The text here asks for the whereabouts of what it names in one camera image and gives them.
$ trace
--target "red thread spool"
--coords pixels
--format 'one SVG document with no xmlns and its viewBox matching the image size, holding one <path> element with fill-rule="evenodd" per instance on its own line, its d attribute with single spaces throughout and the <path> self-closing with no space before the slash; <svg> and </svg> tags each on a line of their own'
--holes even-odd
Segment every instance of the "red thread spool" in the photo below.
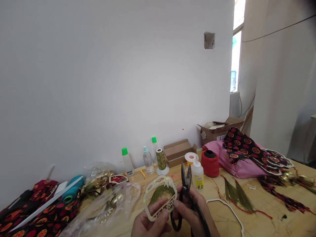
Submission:
<svg viewBox="0 0 316 237">
<path fill-rule="evenodd" d="M 202 152 L 201 165 L 204 169 L 204 174 L 209 177 L 215 178 L 220 174 L 220 167 L 218 164 L 218 155 L 211 150 Z"/>
</svg>

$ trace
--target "green cap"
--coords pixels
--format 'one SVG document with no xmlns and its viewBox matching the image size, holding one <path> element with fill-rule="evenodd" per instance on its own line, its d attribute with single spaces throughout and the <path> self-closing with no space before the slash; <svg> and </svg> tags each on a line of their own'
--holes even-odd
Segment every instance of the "green cap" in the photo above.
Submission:
<svg viewBox="0 0 316 237">
<path fill-rule="evenodd" d="M 127 148 L 126 147 L 122 148 L 122 155 L 127 155 L 127 154 L 128 154 Z"/>
</svg>

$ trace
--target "plastic bottle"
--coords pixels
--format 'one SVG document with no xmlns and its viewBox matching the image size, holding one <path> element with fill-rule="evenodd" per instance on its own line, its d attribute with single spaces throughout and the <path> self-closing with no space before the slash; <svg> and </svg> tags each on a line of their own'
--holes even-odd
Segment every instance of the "plastic bottle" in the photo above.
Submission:
<svg viewBox="0 0 316 237">
<path fill-rule="evenodd" d="M 153 162 L 158 163 L 157 156 L 156 156 L 156 150 L 159 148 L 159 145 L 157 143 L 156 137 L 152 137 L 151 140 L 152 140 L 152 147 L 154 148 Z"/>
<path fill-rule="evenodd" d="M 135 174 L 135 169 L 134 169 L 134 166 L 131 162 L 131 158 L 129 157 L 129 154 L 127 152 L 127 148 L 124 147 L 122 149 L 122 156 L 123 156 L 123 162 L 125 164 L 125 169 L 126 169 L 126 172 L 127 172 L 127 176 L 132 176 Z"/>
<path fill-rule="evenodd" d="M 193 162 L 192 166 L 192 184 L 198 190 L 204 188 L 204 169 L 198 159 Z"/>
<path fill-rule="evenodd" d="M 144 146 L 144 162 L 146 166 L 146 171 L 148 174 L 154 172 L 154 165 L 152 164 L 152 158 L 151 158 L 151 153 L 148 151 L 147 146 Z"/>
</svg>

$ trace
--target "cardboard box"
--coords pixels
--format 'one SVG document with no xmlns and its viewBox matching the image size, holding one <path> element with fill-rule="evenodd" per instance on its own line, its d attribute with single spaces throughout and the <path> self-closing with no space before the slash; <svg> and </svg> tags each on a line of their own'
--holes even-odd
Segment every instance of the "cardboard box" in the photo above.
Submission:
<svg viewBox="0 0 316 237">
<path fill-rule="evenodd" d="M 190 145 L 188 139 L 164 146 L 166 164 L 169 168 L 186 162 L 184 155 L 188 152 L 197 153 L 197 145 Z"/>
<path fill-rule="evenodd" d="M 215 129 L 210 129 L 210 123 L 205 124 L 204 127 L 198 125 L 201 128 L 202 144 L 205 145 L 206 143 L 209 143 L 211 141 L 223 140 L 229 129 L 231 129 L 232 127 L 240 129 L 241 126 L 244 124 L 244 120 L 241 118 L 228 117 L 225 123 L 227 123 L 227 125 Z"/>
</svg>

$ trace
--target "plastic bag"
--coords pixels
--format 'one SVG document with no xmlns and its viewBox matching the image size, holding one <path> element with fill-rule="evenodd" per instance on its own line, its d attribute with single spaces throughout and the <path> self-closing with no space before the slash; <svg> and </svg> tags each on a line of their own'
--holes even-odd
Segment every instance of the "plastic bag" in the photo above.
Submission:
<svg viewBox="0 0 316 237">
<path fill-rule="evenodd" d="M 86 185 L 93 183 L 96 177 L 100 176 L 104 172 L 114 171 L 115 174 L 117 173 L 115 165 L 103 161 L 94 162 L 90 164 L 88 168 L 85 167 L 85 169 L 87 170 L 87 173 L 85 175 Z"/>
<path fill-rule="evenodd" d="M 120 227 L 122 223 L 128 221 L 140 191 L 141 186 L 137 183 L 115 185 L 111 194 L 104 192 L 96 198 L 61 232 L 60 236 L 108 236 L 109 231 L 116 225 Z M 114 195 L 122 196 L 117 202 L 117 207 L 108 215 L 107 203 Z"/>
</svg>

